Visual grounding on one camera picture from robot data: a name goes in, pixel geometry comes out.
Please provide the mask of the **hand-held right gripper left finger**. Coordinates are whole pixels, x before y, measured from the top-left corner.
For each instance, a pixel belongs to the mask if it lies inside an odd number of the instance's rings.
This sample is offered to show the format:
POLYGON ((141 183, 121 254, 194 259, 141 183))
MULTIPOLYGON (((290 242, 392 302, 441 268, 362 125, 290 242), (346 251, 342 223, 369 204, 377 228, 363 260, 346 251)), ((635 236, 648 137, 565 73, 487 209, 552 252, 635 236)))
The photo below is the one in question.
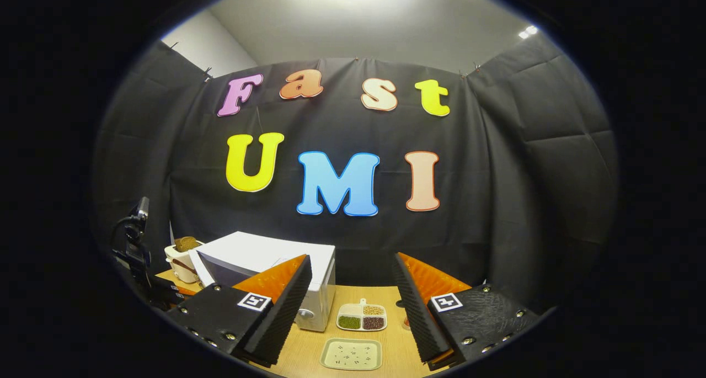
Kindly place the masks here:
POLYGON ((298 255, 235 285, 214 282, 166 312, 175 326, 234 358, 277 363, 312 278, 298 255))

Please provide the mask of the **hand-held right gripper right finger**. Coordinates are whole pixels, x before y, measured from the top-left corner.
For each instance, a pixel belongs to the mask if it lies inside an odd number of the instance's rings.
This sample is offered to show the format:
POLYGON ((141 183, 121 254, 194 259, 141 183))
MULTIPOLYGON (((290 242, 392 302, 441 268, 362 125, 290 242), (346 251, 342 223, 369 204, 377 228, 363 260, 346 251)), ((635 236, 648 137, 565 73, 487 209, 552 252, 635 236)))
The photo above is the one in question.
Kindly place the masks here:
POLYGON ((401 252, 393 275, 420 360, 429 370, 486 358, 541 319, 492 284, 467 285, 401 252))

